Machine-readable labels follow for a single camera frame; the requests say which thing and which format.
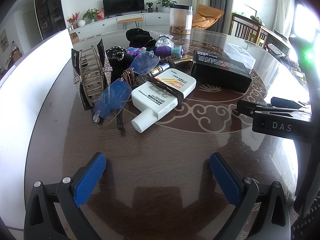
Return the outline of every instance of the blue textured pad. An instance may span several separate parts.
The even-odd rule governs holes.
[[[241,202],[240,188],[215,154],[210,156],[210,170],[229,204],[237,207]]]
[[[102,173],[106,169],[107,159],[104,154],[100,154],[99,157],[90,166],[87,172],[83,175],[75,187],[75,193],[73,200],[77,207],[87,203],[94,187],[100,179]]]

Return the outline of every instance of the transparent plastic jar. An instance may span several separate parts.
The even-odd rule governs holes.
[[[192,27],[192,6],[170,5],[170,32],[189,35]]]

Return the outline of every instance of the television screen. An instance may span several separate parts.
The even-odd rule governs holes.
[[[144,0],[102,0],[105,15],[144,10]]]

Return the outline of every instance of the potted plant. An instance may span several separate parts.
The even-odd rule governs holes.
[[[78,27],[77,20],[79,18],[80,12],[75,14],[71,14],[71,17],[67,19],[67,22],[71,24],[71,26],[75,29]]]
[[[89,23],[92,23],[96,20],[96,13],[97,9],[88,9],[86,13],[83,15],[82,19],[87,18],[89,20]]]
[[[148,12],[153,12],[153,8],[152,8],[153,2],[147,2],[146,5],[148,5],[148,7],[149,7]]]
[[[158,0],[157,4],[162,5],[163,12],[170,12],[170,5],[177,3],[174,0]]]

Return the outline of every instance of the white bottle cap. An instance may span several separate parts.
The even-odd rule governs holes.
[[[131,123],[139,133],[142,133],[156,121],[158,121],[156,114],[150,108],[147,108],[136,118],[134,118]]]

